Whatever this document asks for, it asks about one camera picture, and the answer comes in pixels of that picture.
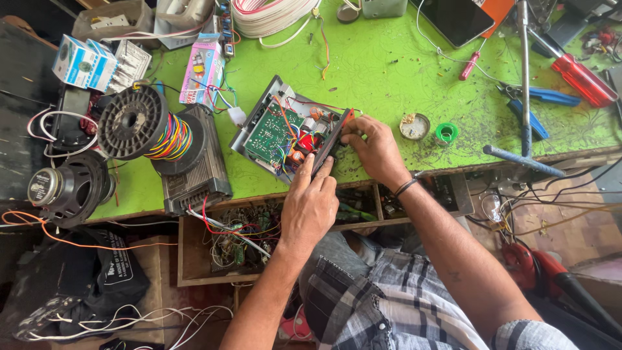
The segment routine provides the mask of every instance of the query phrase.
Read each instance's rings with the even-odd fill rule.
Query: green table surface
[[[294,91],[320,103],[363,110],[393,129],[406,166],[410,170],[448,169],[498,162],[499,159],[482,153],[482,147],[492,144],[514,153],[521,152],[518,119],[506,104],[508,99],[497,91],[496,82],[474,69],[466,82],[458,80],[464,63],[442,59],[436,50],[417,31],[417,10],[408,5],[404,16],[385,19],[365,19],[362,15],[348,25],[337,21],[338,0],[322,2],[320,12],[325,18],[325,33],[330,44],[330,68],[326,80],[314,65],[326,64],[325,46],[320,33],[320,20],[312,19],[302,32],[288,44],[266,49],[257,39],[242,38],[236,45],[236,57],[226,65],[228,83],[238,95],[238,105],[249,113],[258,102],[275,74],[292,86]],[[301,19],[286,30],[265,38],[265,44],[275,44],[293,34],[303,23]],[[468,60],[483,39],[452,49],[441,35],[422,17],[421,31],[449,57]],[[585,32],[594,30],[588,27]],[[314,33],[309,44],[309,34]],[[583,57],[580,35],[566,46],[568,52]],[[492,35],[481,51],[478,64],[490,75],[508,83],[520,83],[520,40],[505,25]],[[153,52],[153,67],[158,67],[153,79],[180,88],[188,64],[190,47],[165,50],[163,62],[159,50]],[[551,88],[578,96],[578,93],[546,59],[530,51],[532,86]],[[593,55],[583,62],[598,70],[614,65],[606,55]],[[177,92],[165,90],[169,109],[178,112]],[[225,97],[232,102],[231,93]],[[577,107],[533,102],[532,111],[550,134],[545,141],[534,142],[533,155],[551,155],[620,146],[622,133],[614,107],[594,109],[583,101]],[[408,113],[423,113],[432,131],[421,141],[401,137],[398,124]],[[237,127],[223,112],[215,116],[218,137],[223,150],[229,182],[234,198],[285,192],[287,186],[265,170],[229,149]],[[460,130],[453,145],[439,148],[432,139],[436,126],[452,122]],[[101,219],[141,211],[162,209],[163,193],[160,177],[147,158],[127,162],[118,168],[119,206],[115,200],[99,206],[90,219]],[[339,183],[368,179],[351,148],[338,153],[332,175]]]

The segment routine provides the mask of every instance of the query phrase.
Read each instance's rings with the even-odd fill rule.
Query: green circuit board
[[[253,157],[270,164],[271,161],[278,162],[281,160],[281,157],[274,154],[273,151],[287,144],[289,128],[285,123],[285,118],[282,116],[279,105],[271,103],[268,108],[275,115],[266,110],[248,137],[248,140],[246,140],[244,148],[246,152]],[[283,109],[285,110],[287,121],[289,121],[291,125],[300,126],[302,124],[304,118],[299,117],[298,114],[292,110]]]

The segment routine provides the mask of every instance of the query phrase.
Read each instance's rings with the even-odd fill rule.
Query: red screwdriver
[[[477,62],[477,60],[480,58],[480,51],[481,51],[481,48],[484,47],[486,40],[488,40],[488,38],[484,38],[484,42],[481,43],[480,49],[473,53],[473,55],[471,56],[471,59],[466,64],[465,69],[462,71],[462,74],[460,74],[458,79],[464,81],[468,78],[469,74],[471,74],[473,67],[475,67],[475,62]]]
[[[586,66],[577,62],[571,54],[562,54],[531,29],[529,33],[557,60],[551,67],[560,72],[566,82],[596,108],[603,108],[618,100],[618,94]]]

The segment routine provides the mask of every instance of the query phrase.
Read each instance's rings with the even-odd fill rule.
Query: green solder spool
[[[438,147],[451,146],[453,141],[458,137],[458,127],[453,123],[441,123],[436,128],[434,134],[434,142]]]

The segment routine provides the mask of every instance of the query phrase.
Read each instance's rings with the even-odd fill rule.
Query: pliers
[[[508,102],[509,109],[516,115],[517,118],[519,118],[519,122],[522,121],[522,102],[519,99],[519,97],[522,96],[522,90],[518,87],[513,87],[505,83],[501,83],[501,85],[501,87],[497,86],[497,89],[499,89],[499,92],[503,95],[510,98],[510,102]],[[581,103],[581,99],[579,97],[543,88],[529,88],[529,97],[542,102],[555,103],[556,105],[571,107],[578,106],[578,104]],[[536,137],[539,140],[549,138],[549,133],[542,126],[542,124],[540,124],[538,118],[536,118],[533,112],[530,112],[530,114],[531,116],[529,121],[532,130],[536,133]]]

